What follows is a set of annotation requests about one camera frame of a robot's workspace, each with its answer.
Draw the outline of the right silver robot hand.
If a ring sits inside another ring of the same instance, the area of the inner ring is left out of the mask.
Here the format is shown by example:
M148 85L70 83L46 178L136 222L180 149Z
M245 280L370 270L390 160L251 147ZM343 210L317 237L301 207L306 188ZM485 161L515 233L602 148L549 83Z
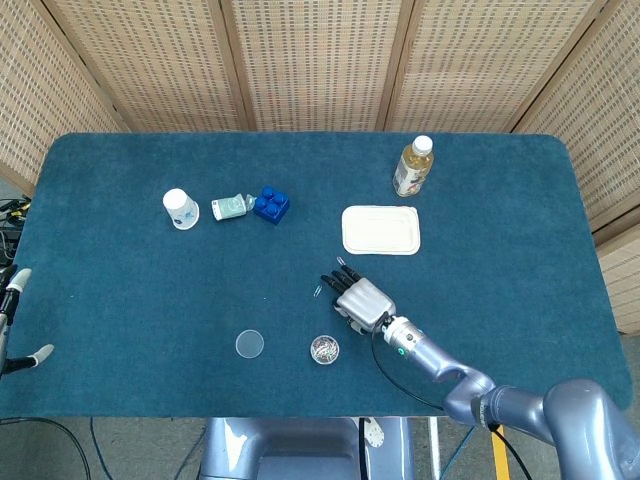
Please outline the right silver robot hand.
M396 314L394 301L348 265L322 275L321 280L338 294L332 303L334 310L358 334L377 331Z

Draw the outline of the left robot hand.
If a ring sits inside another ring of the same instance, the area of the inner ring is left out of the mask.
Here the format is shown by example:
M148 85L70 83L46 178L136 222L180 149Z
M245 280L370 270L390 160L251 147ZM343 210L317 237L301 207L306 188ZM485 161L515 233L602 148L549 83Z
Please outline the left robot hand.
M1 375L8 375L20 370L31 369L45 362L53 353L53 344L46 344L31 355L20 358L9 358L7 346L15 313L32 270L18 269L10 265L1 269Z

